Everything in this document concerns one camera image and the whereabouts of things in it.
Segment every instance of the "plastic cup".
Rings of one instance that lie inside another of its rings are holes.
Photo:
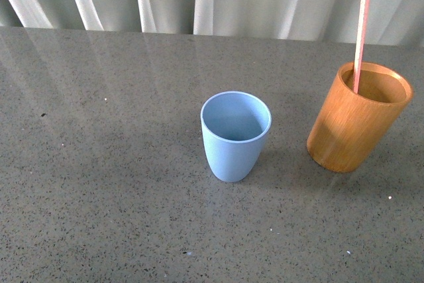
[[[335,172],[357,169],[411,101],[411,85],[393,70],[363,62],[358,94],[353,62],[342,65],[307,140],[314,161]]]
[[[264,102],[244,92],[209,98],[200,113],[203,144],[212,172],[224,182],[238,182],[252,170],[271,127]]]

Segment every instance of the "speckled countertop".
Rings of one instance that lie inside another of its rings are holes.
[[[366,46],[415,98],[337,174],[306,139],[352,44],[0,28],[0,282],[424,281],[424,50]],[[220,91],[271,109],[241,182],[207,165]]]

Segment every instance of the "bamboo cup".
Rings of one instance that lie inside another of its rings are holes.
[[[358,168],[413,97],[407,80],[375,63],[362,63],[358,94],[353,79],[353,62],[342,65],[307,140],[314,161],[335,172]]]

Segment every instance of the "craft stick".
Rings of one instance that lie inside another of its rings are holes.
[[[364,50],[366,21],[368,19],[369,4],[370,0],[360,0],[358,34],[356,35],[355,61],[353,66],[353,92],[355,93],[358,93],[359,89],[360,66],[362,63],[362,51]]]

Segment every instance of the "blue cup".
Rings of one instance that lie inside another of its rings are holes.
[[[200,112],[203,144],[212,172],[238,182],[252,170],[271,127],[271,112],[257,97],[238,91],[218,93]]]

